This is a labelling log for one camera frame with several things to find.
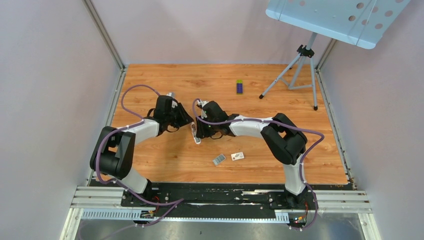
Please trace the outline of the white staple box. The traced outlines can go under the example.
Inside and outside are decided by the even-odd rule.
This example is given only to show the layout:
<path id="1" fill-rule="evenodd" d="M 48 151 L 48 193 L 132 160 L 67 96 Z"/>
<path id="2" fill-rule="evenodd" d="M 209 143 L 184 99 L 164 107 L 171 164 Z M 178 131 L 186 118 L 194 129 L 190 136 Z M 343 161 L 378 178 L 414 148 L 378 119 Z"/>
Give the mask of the white staple box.
<path id="1" fill-rule="evenodd" d="M 231 154 L 231 160 L 232 161 L 242 160 L 244 158 L 245 158 L 245 156 L 244 156 L 243 152 L 236 152 L 236 153 Z"/>

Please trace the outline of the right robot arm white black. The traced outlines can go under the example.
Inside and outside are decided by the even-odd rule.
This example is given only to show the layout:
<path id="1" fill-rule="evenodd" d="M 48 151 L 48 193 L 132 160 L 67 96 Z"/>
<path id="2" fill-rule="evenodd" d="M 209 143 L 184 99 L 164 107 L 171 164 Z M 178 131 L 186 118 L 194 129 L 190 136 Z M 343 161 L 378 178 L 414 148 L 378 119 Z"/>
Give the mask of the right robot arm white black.
<path id="1" fill-rule="evenodd" d="M 228 115 L 215 101 L 194 101 L 201 109 L 196 118 L 196 137 L 211 138 L 217 133 L 223 136 L 248 136 L 265 141 L 272 155 L 283 164 L 285 173 L 286 204 L 298 209 L 306 201 L 303 193 L 306 184 L 301 180 L 300 158 L 306 151 L 306 136 L 295 127 L 294 123 L 283 113 L 274 117 L 252 118 L 240 114 Z"/>

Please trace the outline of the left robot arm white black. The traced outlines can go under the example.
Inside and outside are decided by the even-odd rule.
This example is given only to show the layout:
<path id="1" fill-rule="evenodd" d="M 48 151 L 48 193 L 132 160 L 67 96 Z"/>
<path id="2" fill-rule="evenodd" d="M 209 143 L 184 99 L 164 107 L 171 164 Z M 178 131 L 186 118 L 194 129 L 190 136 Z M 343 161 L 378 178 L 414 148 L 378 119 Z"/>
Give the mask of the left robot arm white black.
<path id="1" fill-rule="evenodd" d="M 133 168 L 135 146 L 150 138 L 160 136 L 171 126 L 179 129 L 191 125 L 194 119 L 183 105 L 169 95 L 159 95 L 153 116 L 147 116 L 141 123 L 123 127 L 122 130 L 105 126 L 99 135 L 89 166 L 92 170 L 109 175 L 132 190 L 134 200 L 140 206 L 149 206 L 153 193 L 151 181 Z"/>

